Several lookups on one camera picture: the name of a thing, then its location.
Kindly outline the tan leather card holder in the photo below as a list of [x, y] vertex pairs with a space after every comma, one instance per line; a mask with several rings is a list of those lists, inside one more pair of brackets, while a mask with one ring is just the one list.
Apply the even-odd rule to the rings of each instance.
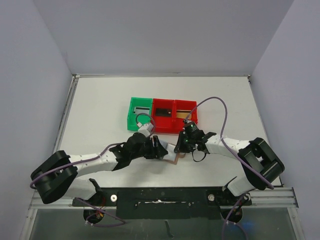
[[186, 154], [180, 152], [174, 152], [175, 145], [172, 143], [168, 143], [166, 141], [160, 141], [161, 145], [168, 152], [165, 156], [162, 157], [162, 161], [167, 162], [169, 164], [177, 165], [179, 159], [183, 159]]

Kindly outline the red double plastic bin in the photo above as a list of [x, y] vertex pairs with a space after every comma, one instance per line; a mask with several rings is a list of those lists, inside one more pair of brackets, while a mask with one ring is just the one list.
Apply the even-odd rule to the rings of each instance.
[[[183, 129], [184, 119], [177, 118], [176, 111], [191, 111], [196, 105], [197, 102], [192, 100], [154, 98], [151, 116], [155, 121], [155, 132], [157, 134], [178, 134]], [[171, 117], [155, 116], [156, 108], [171, 109]]]

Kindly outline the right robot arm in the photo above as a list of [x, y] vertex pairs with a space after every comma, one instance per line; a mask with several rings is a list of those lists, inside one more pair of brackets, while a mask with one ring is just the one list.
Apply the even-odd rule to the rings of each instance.
[[204, 133], [194, 122], [189, 122], [180, 131], [174, 152], [192, 154], [194, 151], [204, 156], [217, 154], [234, 158], [241, 163], [244, 176], [233, 177], [222, 192], [223, 200], [230, 205], [249, 191], [271, 188], [272, 182], [285, 170], [285, 165], [263, 138], [224, 138], [215, 132]]

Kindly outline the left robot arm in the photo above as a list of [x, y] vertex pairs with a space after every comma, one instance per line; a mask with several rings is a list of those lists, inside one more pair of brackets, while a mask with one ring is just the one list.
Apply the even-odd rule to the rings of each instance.
[[96, 180], [82, 180], [81, 176], [118, 171], [138, 158], [162, 160], [169, 153], [168, 145], [156, 135], [136, 132], [125, 142], [109, 144], [101, 153], [68, 155], [58, 150], [32, 172], [30, 188], [39, 193], [44, 204], [71, 197], [95, 206], [102, 199], [99, 185]]

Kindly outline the gold card in red bin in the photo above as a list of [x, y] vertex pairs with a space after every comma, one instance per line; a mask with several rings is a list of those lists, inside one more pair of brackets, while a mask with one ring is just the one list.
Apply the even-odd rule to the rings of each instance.
[[179, 119], [191, 119], [192, 114], [191, 114], [190, 110], [177, 109], [176, 110], [176, 117]]

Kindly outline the black card in red bin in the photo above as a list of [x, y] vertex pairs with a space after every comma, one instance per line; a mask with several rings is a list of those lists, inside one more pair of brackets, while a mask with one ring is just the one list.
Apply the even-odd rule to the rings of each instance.
[[156, 117], [172, 117], [172, 110], [169, 108], [156, 108], [155, 109], [155, 116]]

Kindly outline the silver card in green bin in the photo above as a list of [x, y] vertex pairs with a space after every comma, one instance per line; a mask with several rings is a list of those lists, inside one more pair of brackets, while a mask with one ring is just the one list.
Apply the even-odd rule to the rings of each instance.
[[134, 109], [133, 109], [133, 113], [135, 115], [149, 114], [150, 113], [150, 108], [149, 107], [142, 107], [142, 106], [135, 106]]

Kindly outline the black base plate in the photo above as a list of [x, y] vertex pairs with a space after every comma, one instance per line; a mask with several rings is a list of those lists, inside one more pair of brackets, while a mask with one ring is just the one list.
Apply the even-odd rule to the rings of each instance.
[[239, 222], [242, 208], [251, 204], [249, 193], [234, 196], [223, 187], [103, 187], [88, 200], [72, 202], [74, 207], [83, 207], [83, 218], [94, 224], [105, 212], [118, 221], [229, 217]]

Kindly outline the aluminium left rail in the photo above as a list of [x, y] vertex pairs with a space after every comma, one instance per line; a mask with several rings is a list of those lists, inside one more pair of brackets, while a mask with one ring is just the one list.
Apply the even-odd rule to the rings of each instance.
[[72, 80], [69, 86], [69, 90], [68, 90], [68, 95], [67, 95], [67, 99], [64, 105], [64, 109], [63, 109], [63, 113], [62, 113], [62, 117], [60, 120], [60, 124], [59, 124], [59, 128], [58, 128], [58, 133], [55, 139], [55, 143], [53, 146], [53, 150], [52, 150], [52, 155], [57, 152], [62, 144], [62, 140], [64, 137], [64, 133], [65, 133], [65, 129], [66, 129], [66, 125], [68, 123], [68, 118], [69, 118], [69, 114], [70, 114], [70, 110], [72, 108], [72, 104], [73, 104], [73, 100], [75, 97], [75, 93], [77, 90], [77, 86], [78, 86], [78, 82], [80, 79], [80, 75], [74, 74], [72, 76]]

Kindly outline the aluminium rail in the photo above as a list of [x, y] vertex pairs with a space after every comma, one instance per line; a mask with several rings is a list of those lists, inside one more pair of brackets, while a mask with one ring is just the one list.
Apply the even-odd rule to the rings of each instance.
[[64, 109], [63, 109], [63, 113], [62, 113], [62, 117], [60, 120], [60, 124], [59, 124], [59, 128], [58, 128], [58, 133], [55, 139], [55, 143], [53, 146], [53, 150], [52, 150], [52, 155], [57, 152], [62, 144], [62, 140], [64, 137], [64, 133], [65, 133], [65, 129], [66, 129], [66, 125], [68, 123], [68, 118], [69, 118], [69, 114], [70, 114], [70, 110], [72, 108], [72, 104], [73, 104], [73, 100], [75, 97], [75, 93], [77, 90], [77, 86], [78, 86], [78, 82], [80, 79], [80, 75], [74, 74], [72, 76], [72, 80], [69, 86], [69, 90], [68, 90], [68, 95], [67, 95], [67, 99], [64, 105]]
[[[39, 209], [71, 209], [83, 208], [88, 209], [88, 206], [75, 206], [73, 204], [73, 198], [62, 197], [59, 200], [44, 204], [40, 198], [40, 195], [35, 192], [29, 204], [29, 210]], [[274, 190], [253, 190], [250, 192], [251, 203], [244, 206], [244, 208], [298, 208], [298, 200], [295, 195], [295, 191], [292, 187], [277, 187]]]

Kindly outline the aluminium front rail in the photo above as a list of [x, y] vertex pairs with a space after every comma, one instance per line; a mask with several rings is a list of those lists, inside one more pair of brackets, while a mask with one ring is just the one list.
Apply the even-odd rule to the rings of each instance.
[[[40, 195], [35, 192], [29, 204], [29, 210], [39, 209], [71, 209], [83, 208], [88, 209], [88, 206], [75, 206], [73, 204], [73, 198], [62, 197], [59, 200], [44, 204], [40, 198]], [[298, 200], [295, 195], [295, 191], [292, 187], [277, 187], [274, 190], [253, 190], [250, 192], [251, 203], [244, 206], [244, 208], [298, 208]]]

